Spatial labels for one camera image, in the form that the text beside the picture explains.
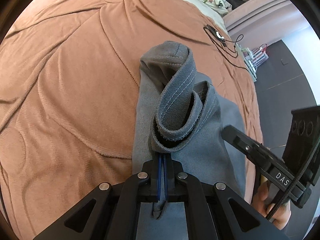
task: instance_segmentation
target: earphone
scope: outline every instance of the earphone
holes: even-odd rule
[[[249,72],[249,70],[245,67],[240,67],[240,66],[237,66],[235,64],[233,64],[232,62],[230,62],[230,60],[223,54],[223,52],[220,50],[222,49],[225,53],[227,53],[229,56],[233,57],[233,58],[237,58],[239,55],[238,55],[238,52],[236,51],[236,43],[241,41],[244,37],[243,34],[240,34],[237,38],[236,38],[236,41],[228,41],[226,40],[223,36],[220,35],[220,33],[215,29],[213,28],[212,26],[210,26],[209,24],[207,24],[205,27],[203,27],[203,30],[205,31],[205,33],[208,35],[208,37],[210,38],[210,40],[212,41],[212,43],[217,47],[217,50],[220,52],[220,54],[231,64],[233,65],[234,67],[237,67],[237,68],[243,68],[245,69],[246,71]],[[214,40],[212,38],[212,36],[214,36],[216,38],[216,40],[218,40],[222,46],[219,46],[218,42],[216,40]],[[228,48],[226,42],[231,42],[233,43],[233,48],[234,48],[234,51],[232,51],[231,49]],[[233,56],[231,55],[228,51],[226,51],[224,48],[227,48],[229,51],[231,51],[232,53],[235,53],[236,56]]]

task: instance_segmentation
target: finger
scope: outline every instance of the finger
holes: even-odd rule
[[[267,212],[265,208],[264,201],[260,199],[259,194],[256,194],[253,196],[252,199],[252,206],[255,208],[256,211],[258,211],[262,216],[266,217]]]
[[[267,212],[269,212],[273,208],[274,204],[271,204]],[[275,220],[272,222],[278,229],[282,230],[286,224],[288,223],[291,216],[291,210],[290,210],[290,201],[287,205],[282,205],[279,207],[279,209],[276,211],[276,213],[272,216]]]
[[[258,194],[261,201],[265,201],[269,195],[268,181],[262,183],[258,188]]]

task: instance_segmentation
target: brown bedspread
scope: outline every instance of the brown bedspread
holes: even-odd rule
[[[49,1],[21,15],[0,47],[0,185],[20,239],[32,239],[100,182],[131,175],[139,59],[166,40],[192,49],[198,71],[262,141],[249,73],[221,56],[203,31],[214,22],[193,5]]]

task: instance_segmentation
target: black earphone cable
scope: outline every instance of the black earphone cable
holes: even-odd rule
[[[236,52],[237,55],[236,55],[236,56],[233,56],[233,55],[231,55],[230,53],[228,53],[227,51],[225,51],[225,50],[223,49],[223,47],[219,46],[218,43],[217,43],[217,41],[215,41],[215,40],[212,38],[212,36],[207,32],[207,30],[208,30],[213,36],[215,36],[214,33],[212,32],[211,28],[213,29],[213,27],[211,27],[210,25],[207,25],[207,26],[203,27],[203,30],[204,30],[205,33],[208,35],[208,37],[210,38],[210,40],[212,41],[212,43],[216,46],[216,48],[217,48],[217,50],[220,52],[220,54],[221,54],[232,66],[237,67],[237,68],[243,68],[243,69],[245,69],[246,71],[249,72],[249,70],[248,70],[246,67],[240,67],[240,66],[237,66],[237,65],[233,64],[232,62],[230,62],[230,60],[224,55],[224,53],[223,53],[220,49],[222,49],[224,52],[226,52],[228,55],[230,55],[230,56],[233,57],[233,58],[237,58],[237,57],[238,57],[238,52],[236,52],[236,50],[235,50],[235,52]],[[236,43],[237,43],[238,41],[241,41],[241,40],[243,39],[243,34],[241,34],[241,35],[238,36],[238,38],[236,39],[236,41],[228,41],[228,40],[225,40],[225,39],[222,40],[222,39],[219,39],[218,37],[216,37],[216,38],[217,38],[222,44],[223,44],[222,41],[227,41],[227,42],[235,43],[234,48],[236,48]]]

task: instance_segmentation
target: gray cloth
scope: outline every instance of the gray cloth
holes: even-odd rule
[[[209,184],[223,181],[243,196],[244,155],[225,145],[220,135],[220,104],[224,125],[244,130],[239,110],[216,93],[207,76],[197,73],[191,50],[171,41],[153,47],[141,57],[140,74],[133,173],[155,150],[171,152],[185,172]],[[163,192],[162,186],[158,203],[141,204],[138,240],[188,239],[183,203],[166,203]]]

